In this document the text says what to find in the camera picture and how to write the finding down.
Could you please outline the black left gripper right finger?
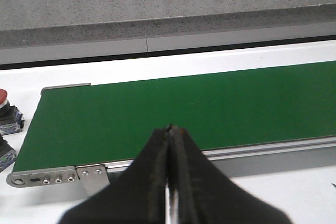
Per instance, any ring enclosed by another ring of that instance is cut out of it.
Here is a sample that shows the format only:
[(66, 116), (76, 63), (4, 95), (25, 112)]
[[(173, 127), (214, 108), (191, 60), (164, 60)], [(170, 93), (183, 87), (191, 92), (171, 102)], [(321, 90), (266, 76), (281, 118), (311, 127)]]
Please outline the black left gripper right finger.
[(225, 176), (187, 130), (173, 126), (167, 135), (172, 223), (291, 223), (284, 212)]

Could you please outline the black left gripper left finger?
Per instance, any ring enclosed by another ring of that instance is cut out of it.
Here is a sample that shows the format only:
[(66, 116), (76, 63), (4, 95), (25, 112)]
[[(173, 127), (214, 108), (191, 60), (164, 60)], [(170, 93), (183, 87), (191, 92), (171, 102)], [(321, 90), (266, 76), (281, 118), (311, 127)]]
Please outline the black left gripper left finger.
[(115, 182), (68, 210), (60, 223), (165, 223), (167, 133), (154, 130)]

